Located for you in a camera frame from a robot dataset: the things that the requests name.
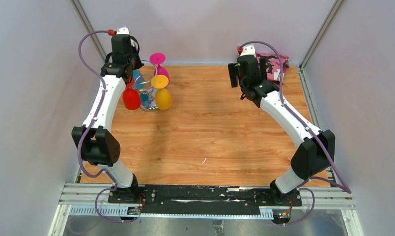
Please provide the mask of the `pink plastic wine glass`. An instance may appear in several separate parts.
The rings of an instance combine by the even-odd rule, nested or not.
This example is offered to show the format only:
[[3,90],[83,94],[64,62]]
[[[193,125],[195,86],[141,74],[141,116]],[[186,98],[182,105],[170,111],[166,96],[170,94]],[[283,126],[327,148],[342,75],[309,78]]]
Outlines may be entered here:
[[162,64],[166,61],[166,55],[161,52],[153,53],[149,57],[149,61],[153,65],[157,66],[157,68],[154,71],[154,75],[164,75],[168,78],[168,80],[170,82],[169,72],[162,66]]

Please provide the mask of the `red plastic wine glass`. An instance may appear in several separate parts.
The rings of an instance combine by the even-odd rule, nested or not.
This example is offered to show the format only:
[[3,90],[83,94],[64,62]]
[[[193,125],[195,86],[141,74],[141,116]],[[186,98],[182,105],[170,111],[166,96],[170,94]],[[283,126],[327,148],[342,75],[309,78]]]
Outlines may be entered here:
[[136,110],[141,106],[140,95],[135,89],[133,89],[134,83],[135,80],[131,77],[122,94],[122,100],[125,108],[131,111]]

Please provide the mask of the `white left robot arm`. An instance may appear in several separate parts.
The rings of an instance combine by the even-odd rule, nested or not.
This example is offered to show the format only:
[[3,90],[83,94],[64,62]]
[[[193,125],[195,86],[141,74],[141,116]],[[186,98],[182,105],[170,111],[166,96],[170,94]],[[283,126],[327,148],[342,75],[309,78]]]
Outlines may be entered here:
[[106,55],[100,71],[93,69],[82,55],[82,45],[96,31],[85,35],[78,45],[83,65],[99,78],[99,88],[93,105],[81,126],[72,129],[71,136],[77,148],[77,159],[83,174],[97,178],[106,174],[113,183],[112,197],[128,203],[140,197],[138,181],[120,159],[121,146],[111,133],[112,119],[118,101],[133,81],[133,71],[142,66],[139,43],[129,33],[106,31],[111,36],[112,51]]

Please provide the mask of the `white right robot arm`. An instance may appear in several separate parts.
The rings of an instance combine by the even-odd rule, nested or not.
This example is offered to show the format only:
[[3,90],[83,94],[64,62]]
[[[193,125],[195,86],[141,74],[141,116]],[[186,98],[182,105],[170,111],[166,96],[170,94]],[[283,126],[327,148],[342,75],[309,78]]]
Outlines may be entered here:
[[252,101],[268,113],[290,136],[297,150],[290,168],[270,183],[266,195],[272,203],[283,205],[296,188],[310,177],[330,167],[334,160],[335,135],[309,124],[280,93],[279,86],[267,79],[265,59],[253,55],[237,58],[228,64],[230,83],[239,87],[241,99]]

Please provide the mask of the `yellow plastic wine glass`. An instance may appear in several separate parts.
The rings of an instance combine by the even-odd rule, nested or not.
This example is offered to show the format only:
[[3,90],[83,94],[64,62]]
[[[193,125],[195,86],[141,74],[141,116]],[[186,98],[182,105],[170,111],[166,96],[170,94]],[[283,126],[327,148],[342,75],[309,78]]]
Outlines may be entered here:
[[165,75],[156,75],[151,79],[151,85],[156,89],[155,101],[158,109],[167,110],[172,106],[172,96],[166,88],[169,85],[169,79]]

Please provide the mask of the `pink camouflage folded cloth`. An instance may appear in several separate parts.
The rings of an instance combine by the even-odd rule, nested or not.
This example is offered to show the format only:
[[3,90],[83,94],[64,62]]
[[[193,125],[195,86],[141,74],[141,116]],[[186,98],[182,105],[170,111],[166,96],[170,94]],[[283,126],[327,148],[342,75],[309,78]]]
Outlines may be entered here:
[[[286,70],[289,68],[289,63],[288,63],[288,56],[280,55],[282,59],[282,67],[283,67],[283,72],[285,73]],[[266,73],[267,73],[267,79],[270,81],[273,81],[275,84],[280,83],[280,62],[278,57],[275,54],[269,54],[269,53],[258,53],[257,54],[257,59],[266,59]]]

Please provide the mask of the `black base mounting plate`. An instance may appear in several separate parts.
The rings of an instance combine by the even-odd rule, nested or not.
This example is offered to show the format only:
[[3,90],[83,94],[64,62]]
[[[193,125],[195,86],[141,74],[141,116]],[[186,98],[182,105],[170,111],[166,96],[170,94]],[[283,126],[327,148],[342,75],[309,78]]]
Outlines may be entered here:
[[134,204],[143,213],[184,215],[256,215],[260,207],[300,207],[300,193],[280,195],[269,187],[155,185],[138,187],[137,195],[118,188],[108,197],[111,204]]

